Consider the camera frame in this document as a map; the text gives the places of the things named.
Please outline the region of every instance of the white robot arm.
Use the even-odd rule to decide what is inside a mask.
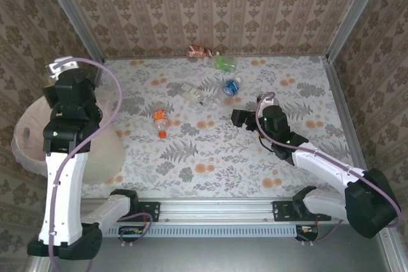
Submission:
[[[372,238],[397,217],[400,207],[382,172],[364,171],[330,157],[307,138],[291,131],[286,115],[280,106],[274,105],[273,98],[265,95],[258,98],[258,103],[257,111],[233,110],[233,125],[246,124],[247,130],[259,132],[261,144],[268,149],[261,140],[265,136],[270,141],[268,150],[279,159],[314,173],[337,191],[327,192],[312,186],[299,191],[293,197],[293,220],[324,214],[347,220],[359,234]]]
[[[44,146],[48,169],[48,187],[45,216],[41,232],[27,248],[34,256],[48,256],[50,235],[54,255],[62,259],[82,260],[96,256],[102,243],[102,233],[118,219],[138,212],[138,198],[133,190],[118,189],[107,202],[81,220],[80,201],[82,177],[91,143],[84,145],[65,165],[59,179],[55,205],[51,198],[57,171],[67,155],[84,139],[99,128],[102,113],[96,106],[94,85],[86,69],[75,62],[67,69],[55,73],[55,85],[44,88],[52,108],[50,122],[44,128]],[[50,213],[54,213],[54,229],[50,231]]]

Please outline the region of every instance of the floral tablecloth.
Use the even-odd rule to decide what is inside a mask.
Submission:
[[[233,74],[204,60],[117,60],[106,65],[119,78],[124,100],[114,122],[126,147],[120,173],[101,185],[84,185],[83,197],[107,197],[116,188],[140,197],[293,196],[304,186],[328,186],[306,170],[265,150],[256,132],[234,127],[233,109],[255,110],[256,97],[276,92],[291,129],[322,151],[351,163],[346,139],[323,67],[322,57],[239,57]],[[209,108],[177,94],[180,83],[214,95],[227,79],[239,76],[234,98]],[[108,75],[102,88],[117,90]],[[152,124],[152,105],[168,107],[171,127],[160,139]]]

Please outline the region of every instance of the cable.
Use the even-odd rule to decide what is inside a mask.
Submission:
[[[146,219],[146,216],[144,215],[143,216],[143,228],[146,228],[146,224],[147,224],[147,219]]]
[[[79,151],[81,150],[82,147],[84,147],[88,142],[90,142],[92,139],[94,139],[97,135],[99,135],[104,129],[106,129],[106,127],[115,119],[115,117],[117,116],[119,110],[120,110],[120,106],[122,104],[122,88],[120,87],[120,83],[118,81],[118,79],[116,78],[116,76],[114,75],[113,72],[111,72],[108,68],[104,67],[104,65],[89,60],[89,59],[83,59],[83,58],[79,58],[79,57],[74,57],[74,58],[70,58],[70,59],[66,59],[64,61],[61,61],[59,63],[57,63],[54,66],[54,69],[57,69],[59,67],[61,67],[62,65],[65,65],[69,62],[84,62],[84,63],[88,63],[91,65],[94,65],[96,67],[98,67],[99,69],[102,69],[104,72],[108,73],[112,79],[114,80],[114,82],[116,83],[116,86],[118,88],[118,94],[119,94],[119,99],[118,99],[118,103],[116,106],[116,109],[113,111],[112,116],[108,119],[108,121],[106,121],[106,123],[104,125],[102,125],[98,130],[96,130],[95,132],[93,132],[90,136],[88,136],[86,139],[83,140],[83,142],[81,142],[78,146],[76,146],[67,156],[66,158],[62,161],[61,165],[59,166],[57,173],[55,174],[55,179],[54,179],[54,187],[52,189],[52,193],[51,193],[51,202],[50,202],[50,239],[48,242],[48,256],[50,257],[50,262],[52,267],[57,271],[57,272],[61,272],[61,270],[59,269],[58,263],[54,257],[54,235],[52,234],[54,231],[54,222],[55,222],[55,202],[57,199],[57,188],[59,185],[59,179],[62,175],[62,171],[64,170],[65,165],[67,164],[67,162]],[[92,268],[92,261],[90,261],[88,268],[87,268],[87,272]]]
[[[132,216],[128,216],[128,217],[123,217],[123,218],[120,218],[118,221],[120,222],[120,221],[125,221],[125,220],[129,220],[129,219],[133,219],[133,218],[136,218],[136,217],[140,217],[140,216],[144,216],[144,217],[148,217],[149,218],[149,225],[147,226],[147,228],[144,230],[144,232],[142,232],[142,234],[140,235],[140,237],[138,238],[138,239],[136,239],[136,240],[134,240],[134,241],[132,241],[132,243],[136,243],[136,242],[138,242],[138,241],[140,241],[144,236],[146,236],[146,234],[150,231],[150,228],[152,227],[152,224],[153,224],[153,217],[152,217],[152,215],[151,214],[149,214],[149,213],[135,213],[134,215],[132,215]],[[121,242],[124,242],[123,241],[123,234],[126,232],[126,231],[130,231],[131,229],[134,229],[134,227],[125,227],[124,229],[122,229],[122,232],[120,233],[120,241]]]
[[[271,137],[269,137],[266,132],[262,129],[261,124],[259,122],[259,118],[258,118],[258,113],[261,109],[261,104],[262,102],[268,98],[269,101],[271,101],[273,98],[275,97],[275,93],[274,92],[267,92],[265,95],[263,95],[263,97],[261,98],[261,100],[259,100],[258,106],[256,107],[256,113],[255,113],[255,121],[256,121],[256,125],[259,129],[259,132],[262,134],[262,136],[268,140],[271,143],[274,143],[276,145],[279,145],[281,147],[285,147],[285,148],[289,148],[292,150],[301,150],[304,152],[308,152],[314,155],[317,155],[319,157],[321,157],[322,159],[332,163],[334,166],[339,167],[341,170],[344,170],[345,172],[350,173],[351,175],[357,177],[358,179],[360,179],[361,181],[363,181],[364,183],[366,183],[369,187],[373,188],[376,192],[378,192],[380,195],[382,195],[388,202],[390,202],[390,204],[392,205],[392,207],[394,208],[394,210],[397,213],[397,221],[395,223],[392,224],[388,224],[387,227],[398,227],[402,224],[402,214],[401,214],[401,210],[398,207],[398,205],[396,204],[396,202],[394,202],[394,200],[392,200],[392,198],[387,195],[387,193],[385,193],[384,191],[382,191],[379,187],[375,186],[373,183],[371,183],[370,181],[368,181],[366,178],[362,177],[361,175],[359,175],[357,172],[343,166],[341,163],[331,159],[330,157],[325,156],[324,154],[321,154],[320,152],[308,149],[308,148],[302,148],[302,147],[296,147],[296,146],[291,146],[291,145],[287,145],[285,143],[280,143],[276,140],[273,140]]]
[[[262,147],[264,147],[265,149],[267,149],[269,152],[275,153],[274,151],[272,151],[271,149],[269,149],[267,146],[265,146],[261,140],[261,136],[259,136],[259,142],[261,143]]]
[[[314,224],[314,227],[317,228],[317,231],[319,230],[319,217],[316,215],[316,222]]]
[[[331,229],[331,231],[326,236],[324,236],[322,238],[319,238],[319,239],[316,239],[315,241],[310,241],[309,239],[307,239],[305,236],[303,236],[301,234],[298,234],[298,237],[301,237],[301,239],[304,239],[304,240],[310,242],[311,245],[315,244],[315,243],[322,242],[322,241],[326,240],[327,238],[329,238],[339,228],[339,226],[341,225],[342,222],[343,222],[343,220],[340,219],[339,222],[337,222],[337,224],[335,225],[335,227],[333,229]]]

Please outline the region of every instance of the damask wallpaper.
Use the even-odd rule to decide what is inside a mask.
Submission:
[[[335,67],[367,164],[384,171],[408,220],[408,0],[370,0]]]
[[[22,271],[45,200],[46,180],[11,152],[14,126],[41,96],[45,65],[69,54],[87,56],[57,0],[0,0],[0,271]]]
[[[323,54],[352,0],[74,0],[106,58]]]

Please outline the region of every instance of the trash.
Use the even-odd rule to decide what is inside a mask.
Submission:
[[[237,70],[237,59],[234,57],[225,57],[223,55],[215,56],[209,61],[214,62],[216,69],[225,71],[226,73],[233,73]]]
[[[222,91],[227,96],[233,97],[240,89],[240,83],[241,83],[241,78],[239,76],[236,77],[235,79],[228,80],[225,83],[224,87],[222,88]]]
[[[194,85],[184,83],[180,86],[178,93],[190,102],[203,106],[210,106],[211,104],[211,100],[200,89],[194,87]]]
[[[169,120],[166,111],[166,105],[163,102],[153,104],[153,124],[158,131],[160,138],[166,138],[166,130],[169,126]]]
[[[213,57],[215,55],[219,55],[219,52],[197,45],[189,45],[187,49],[187,56],[197,59],[204,59],[205,57]]]

